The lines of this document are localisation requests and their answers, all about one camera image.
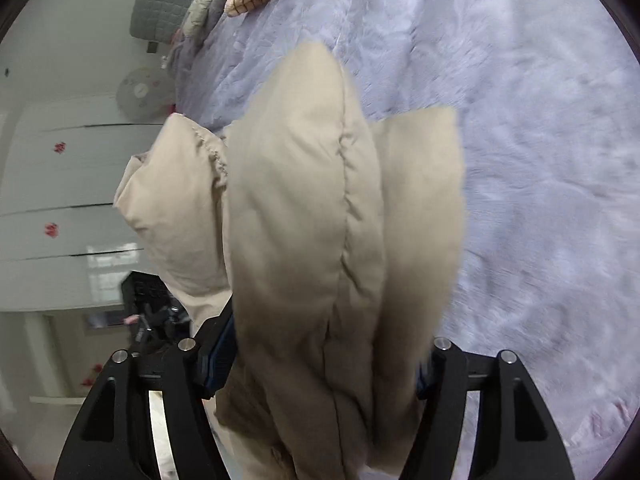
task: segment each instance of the red sticker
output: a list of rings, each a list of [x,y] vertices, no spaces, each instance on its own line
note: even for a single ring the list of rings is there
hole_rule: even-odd
[[[58,236],[59,231],[58,231],[58,224],[54,224],[49,223],[47,225],[44,226],[44,234],[46,234],[47,236],[50,236],[51,238],[55,238]]]

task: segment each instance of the metal pin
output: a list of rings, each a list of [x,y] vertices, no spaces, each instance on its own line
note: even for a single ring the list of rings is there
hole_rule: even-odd
[[[433,344],[440,350],[449,350],[449,348],[451,348],[451,341],[449,341],[446,337],[437,337],[433,340]]]
[[[128,356],[129,354],[127,354],[126,350],[118,350],[113,353],[113,355],[111,356],[111,359],[113,360],[114,363],[123,363],[124,361],[127,360]]]
[[[500,352],[500,357],[504,362],[510,365],[514,364],[514,362],[518,360],[518,356],[511,350],[503,350],[502,352]]]
[[[178,343],[178,348],[183,352],[188,352],[189,350],[193,349],[194,346],[196,346],[196,341],[194,339],[191,339],[190,337],[185,338]]]

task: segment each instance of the beige jacket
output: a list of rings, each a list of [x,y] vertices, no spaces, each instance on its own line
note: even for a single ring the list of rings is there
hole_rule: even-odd
[[[303,44],[224,136],[174,114],[115,206],[196,324],[232,284],[239,355],[216,415],[236,458],[249,478],[398,473],[460,255],[453,110],[369,124],[342,66]]]

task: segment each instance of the fuzzy blanket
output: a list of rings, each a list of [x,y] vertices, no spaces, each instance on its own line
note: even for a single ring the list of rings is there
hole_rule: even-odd
[[[518,352],[593,478],[640,397],[640,67],[615,23],[598,0],[271,0],[178,46],[178,111],[219,131],[309,39],[372,120],[458,109],[468,232],[441,333]]]

